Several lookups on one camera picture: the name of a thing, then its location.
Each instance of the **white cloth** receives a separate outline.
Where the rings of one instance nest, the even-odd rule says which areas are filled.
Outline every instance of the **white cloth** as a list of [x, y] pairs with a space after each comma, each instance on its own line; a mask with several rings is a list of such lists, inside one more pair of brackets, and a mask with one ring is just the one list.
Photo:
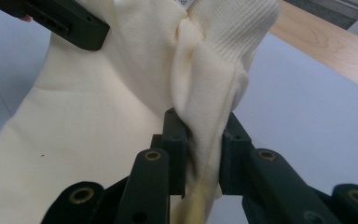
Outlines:
[[97, 52], [53, 35], [45, 66], [0, 133], [0, 223], [37, 223], [67, 187], [108, 187], [161, 133], [174, 106], [189, 127], [187, 196], [173, 223], [204, 223], [227, 116], [243, 95], [276, 0], [79, 0], [110, 32]]

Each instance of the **white fabric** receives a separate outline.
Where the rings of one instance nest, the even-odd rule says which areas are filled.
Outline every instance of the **white fabric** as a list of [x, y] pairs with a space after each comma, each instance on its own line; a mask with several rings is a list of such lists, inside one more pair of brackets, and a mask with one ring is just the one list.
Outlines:
[[111, 30], [97, 52], [51, 38], [39, 79], [0, 133], [0, 223], [40, 222], [72, 184], [128, 175], [172, 106], [191, 132], [188, 193], [172, 223], [204, 223], [221, 134], [277, 1], [196, 0], [188, 13], [173, 0], [79, 3]]

